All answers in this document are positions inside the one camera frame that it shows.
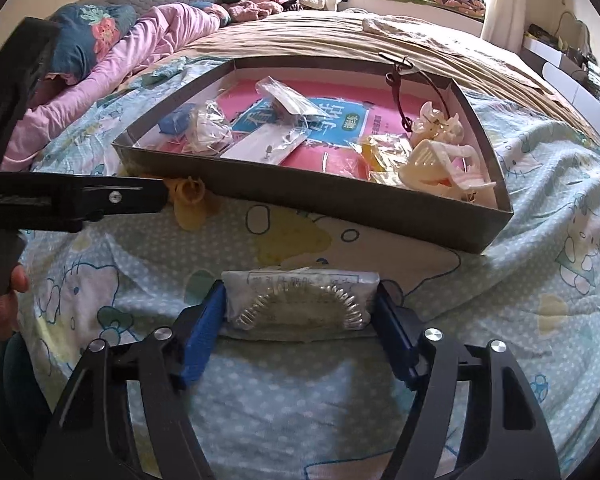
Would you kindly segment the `person's left hand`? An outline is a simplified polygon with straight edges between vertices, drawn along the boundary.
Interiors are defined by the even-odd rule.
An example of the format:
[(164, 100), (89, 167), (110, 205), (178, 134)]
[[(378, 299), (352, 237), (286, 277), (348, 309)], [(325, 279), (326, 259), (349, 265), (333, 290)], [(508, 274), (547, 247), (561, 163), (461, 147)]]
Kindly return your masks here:
[(21, 264), (12, 269), (10, 289), (0, 297), (0, 341), (7, 340), (18, 332), (18, 296), (29, 289), (29, 279)]

